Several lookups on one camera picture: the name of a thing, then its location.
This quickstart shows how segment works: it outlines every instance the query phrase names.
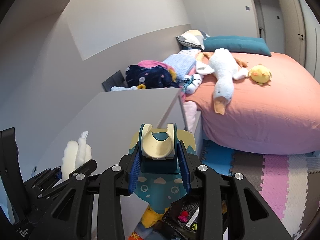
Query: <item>foam floor mat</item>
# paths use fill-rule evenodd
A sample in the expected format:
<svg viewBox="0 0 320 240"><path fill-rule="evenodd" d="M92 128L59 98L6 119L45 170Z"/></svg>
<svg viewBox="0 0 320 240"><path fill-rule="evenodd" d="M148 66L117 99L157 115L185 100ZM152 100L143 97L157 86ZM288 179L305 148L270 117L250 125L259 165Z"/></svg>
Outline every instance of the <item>foam floor mat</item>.
<svg viewBox="0 0 320 240"><path fill-rule="evenodd" d="M201 161L220 174L242 173L267 201L292 239L303 233L319 208L319 156L261 155L205 140Z"/></svg>

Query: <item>blue gripper pad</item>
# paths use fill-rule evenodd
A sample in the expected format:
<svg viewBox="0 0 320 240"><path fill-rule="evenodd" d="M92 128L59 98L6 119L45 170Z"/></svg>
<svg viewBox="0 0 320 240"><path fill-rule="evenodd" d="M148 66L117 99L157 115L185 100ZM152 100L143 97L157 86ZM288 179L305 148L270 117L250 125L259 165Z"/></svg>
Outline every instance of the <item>blue gripper pad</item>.
<svg viewBox="0 0 320 240"><path fill-rule="evenodd" d="M184 156L183 149L180 142L178 142L178 162L180 166L183 187L187 191L187 194L189 194L191 190L190 172L189 172L186 158Z"/></svg>
<svg viewBox="0 0 320 240"><path fill-rule="evenodd" d="M61 169L59 169L59 173L57 174L58 180L62 179L62 172Z"/></svg>
<svg viewBox="0 0 320 240"><path fill-rule="evenodd" d="M134 192L138 183L138 177L141 170L141 157L139 151L136 153L136 157L134 158L131 171L129 173L129 186L128 191L130 194Z"/></svg>

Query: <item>white plush toy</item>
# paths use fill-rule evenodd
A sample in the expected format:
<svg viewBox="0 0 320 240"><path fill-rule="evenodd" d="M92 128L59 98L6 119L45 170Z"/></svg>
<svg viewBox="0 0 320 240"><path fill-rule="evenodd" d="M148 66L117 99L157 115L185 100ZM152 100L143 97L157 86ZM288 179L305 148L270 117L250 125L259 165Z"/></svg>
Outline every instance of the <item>white plush toy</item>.
<svg viewBox="0 0 320 240"><path fill-rule="evenodd" d="M196 71L202 75L213 74L217 78L213 92L213 105L214 111L222 115L233 96L232 79L248 77L248 70L246 68L239 70L239 65L227 49L216 49L209 60L209 65L201 64Z"/></svg>
<svg viewBox="0 0 320 240"><path fill-rule="evenodd" d="M203 76L199 74L193 74L191 76L185 75L183 81L183 90L186 94L194 94L197 88L202 83Z"/></svg>
<svg viewBox="0 0 320 240"><path fill-rule="evenodd" d="M88 132L83 132L76 141L68 141L62 158L62 181L69 179L69 174L91 160L91 147L86 143Z"/></svg>

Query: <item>teal pillow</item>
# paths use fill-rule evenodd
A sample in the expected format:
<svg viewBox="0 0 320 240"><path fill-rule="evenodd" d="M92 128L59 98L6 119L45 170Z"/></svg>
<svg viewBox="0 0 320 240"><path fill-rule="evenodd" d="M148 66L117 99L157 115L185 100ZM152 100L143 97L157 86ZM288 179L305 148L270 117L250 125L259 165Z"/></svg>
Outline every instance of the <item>teal pillow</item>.
<svg viewBox="0 0 320 240"><path fill-rule="evenodd" d="M270 50L262 38L242 36L216 36L204 40L204 52L216 49L228 49L230 52L261 54L271 56Z"/></svg>

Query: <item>goose beak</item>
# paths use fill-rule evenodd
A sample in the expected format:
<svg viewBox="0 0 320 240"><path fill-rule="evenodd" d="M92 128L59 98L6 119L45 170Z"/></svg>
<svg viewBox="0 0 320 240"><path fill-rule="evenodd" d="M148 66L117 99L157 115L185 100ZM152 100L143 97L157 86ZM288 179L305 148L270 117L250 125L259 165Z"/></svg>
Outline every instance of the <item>goose beak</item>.
<svg viewBox="0 0 320 240"><path fill-rule="evenodd" d="M214 111L217 114L224 115L226 112L228 100L224 97L217 97L213 100Z"/></svg>

